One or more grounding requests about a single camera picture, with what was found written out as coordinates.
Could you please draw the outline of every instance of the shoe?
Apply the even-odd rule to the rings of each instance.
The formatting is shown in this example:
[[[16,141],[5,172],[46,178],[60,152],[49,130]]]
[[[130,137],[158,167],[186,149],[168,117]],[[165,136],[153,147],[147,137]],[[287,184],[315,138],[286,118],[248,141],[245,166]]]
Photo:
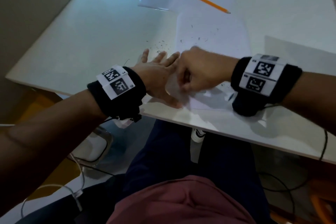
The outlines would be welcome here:
[[[196,143],[201,143],[203,142],[205,137],[205,132],[203,130],[193,128],[191,130],[191,139],[196,142]]]

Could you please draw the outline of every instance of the dark blue pants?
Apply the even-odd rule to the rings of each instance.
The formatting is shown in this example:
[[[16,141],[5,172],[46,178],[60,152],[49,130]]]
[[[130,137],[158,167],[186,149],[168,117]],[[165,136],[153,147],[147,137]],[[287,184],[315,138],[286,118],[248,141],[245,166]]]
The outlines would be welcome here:
[[[199,162],[194,164],[190,160],[190,135],[191,128],[157,120],[145,147],[126,172],[120,200],[153,184],[193,174],[210,179],[238,201],[257,223],[270,222],[251,145],[207,133]]]

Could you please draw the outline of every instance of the orange pencil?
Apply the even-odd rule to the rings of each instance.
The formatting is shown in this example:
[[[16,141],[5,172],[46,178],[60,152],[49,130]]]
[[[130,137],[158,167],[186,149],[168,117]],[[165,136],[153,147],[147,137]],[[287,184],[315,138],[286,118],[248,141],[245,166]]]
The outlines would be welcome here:
[[[215,3],[209,1],[209,0],[200,0],[200,1],[203,1],[204,3],[208,4],[208,5],[211,5],[215,8],[217,8],[218,10],[221,10],[222,12],[225,12],[227,14],[230,14],[230,12],[228,10],[226,10],[225,8],[219,6],[219,5],[216,5]]]

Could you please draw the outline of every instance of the maroon shirt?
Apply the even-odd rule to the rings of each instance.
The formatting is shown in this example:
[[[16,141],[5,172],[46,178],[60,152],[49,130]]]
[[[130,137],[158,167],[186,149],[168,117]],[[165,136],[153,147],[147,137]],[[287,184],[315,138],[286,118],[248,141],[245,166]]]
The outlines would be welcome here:
[[[237,201],[204,177],[188,175],[140,190],[115,205],[107,224],[255,223]]]

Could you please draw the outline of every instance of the person's left arm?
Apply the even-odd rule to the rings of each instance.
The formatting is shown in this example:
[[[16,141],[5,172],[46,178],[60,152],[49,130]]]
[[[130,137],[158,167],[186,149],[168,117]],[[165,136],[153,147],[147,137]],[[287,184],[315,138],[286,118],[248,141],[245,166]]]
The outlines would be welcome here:
[[[165,52],[147,63],[146,49],[141,63],[132,67],[148,94],[180,107],[167,94],[165,85],[176,69],[179,53],[162,61]],[[107,116],[89,90],[56,103],[0,135],[0,216],[28,197]]]

